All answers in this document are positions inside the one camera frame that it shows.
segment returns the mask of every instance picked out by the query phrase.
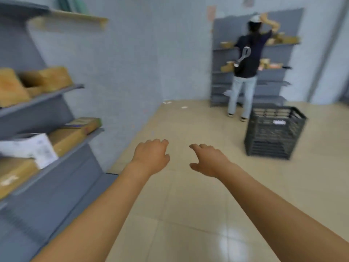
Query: basket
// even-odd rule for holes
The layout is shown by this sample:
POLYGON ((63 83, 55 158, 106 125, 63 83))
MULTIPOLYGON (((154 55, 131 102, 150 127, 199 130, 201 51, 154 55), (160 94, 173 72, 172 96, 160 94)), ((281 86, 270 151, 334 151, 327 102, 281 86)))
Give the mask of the basket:
POLYGON ((245 136, 246 154, 289 160, 306 119, 292 106, 254 106, 245 136))

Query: person's leg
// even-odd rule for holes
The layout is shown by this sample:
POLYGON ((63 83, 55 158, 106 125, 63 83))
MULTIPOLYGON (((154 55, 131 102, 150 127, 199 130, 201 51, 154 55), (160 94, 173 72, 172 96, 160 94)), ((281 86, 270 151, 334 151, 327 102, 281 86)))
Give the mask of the person's leg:
POLYGON ((231 94, 229 99, 228 114, 234 114, 236 110, 236 103, 240 94, 241 86, 244 78, 234 76, 233 86, 231 88, 231 94))
POLYGON ((245 81, 244 112, 241 115, 242 119, 250 118, 254 89, 256 87, 256 83, 257 83, 257 76, 252 78, 247 78, 245 81))

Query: person wearing white cap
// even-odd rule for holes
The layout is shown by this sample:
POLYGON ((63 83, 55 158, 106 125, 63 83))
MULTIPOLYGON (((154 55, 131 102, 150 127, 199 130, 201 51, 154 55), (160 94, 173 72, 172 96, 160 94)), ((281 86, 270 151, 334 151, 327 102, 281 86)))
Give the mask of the person wearing white cap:
POLYGON ((249 34, 241 36, 235 44, 235 47, 239 48, 240 58, 234 63, 234 79, 228 106, 228 116, 232 117, 236 110, 242 84, 245 83, 244 111, 240 119, 243 122, 246 122, 250 117, 263 47, 273 33, 276 33, 280 28, 278 22, 268 19, 267 13, 253 15, 247 25, 249 34), (261 34, 259 30, 262 23, 270 25, 272 29, 261 34))

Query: jeans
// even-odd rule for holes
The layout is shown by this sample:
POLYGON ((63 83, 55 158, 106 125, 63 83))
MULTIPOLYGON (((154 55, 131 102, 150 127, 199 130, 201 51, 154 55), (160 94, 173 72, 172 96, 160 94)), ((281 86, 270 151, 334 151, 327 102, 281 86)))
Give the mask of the jeans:
POLYGON ((254 76, 251 78, 241 78, 241 77, 234 76, 233 86, 231 89, 232 92, 229 99, 228 113, 229 114, 235 113, 237 100, 238 100, 243 83, 245 83, 244 112, 242 113, 241 116, 243 118, 250 118, 254 89, 257 84, 257 76, 254 76))

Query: hand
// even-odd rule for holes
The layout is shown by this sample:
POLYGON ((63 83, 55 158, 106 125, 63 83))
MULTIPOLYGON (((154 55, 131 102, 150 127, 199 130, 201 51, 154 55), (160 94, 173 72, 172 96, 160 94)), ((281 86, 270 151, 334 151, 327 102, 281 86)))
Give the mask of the hand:
POLYGON ((154 175, 164 169, 170 161, 170 156, 165 155, 168 145, 168 140, 160 142, 159 139, 155 139, 141 142, 137 145, 131 162, 140 165, 149 176, 154 175))
POLYGON ((198 157, 198 163, 191 163, 190 168, 205 176, 218 177, 219 170, 223 166, 231 164, 228 158, 213 146, 192 144, 189 147, 194 150, 198 157))
POLYGON ((261 13, 259 16, 259 19, 262 23, 265 23, 268 21, 268 13, 261 13))

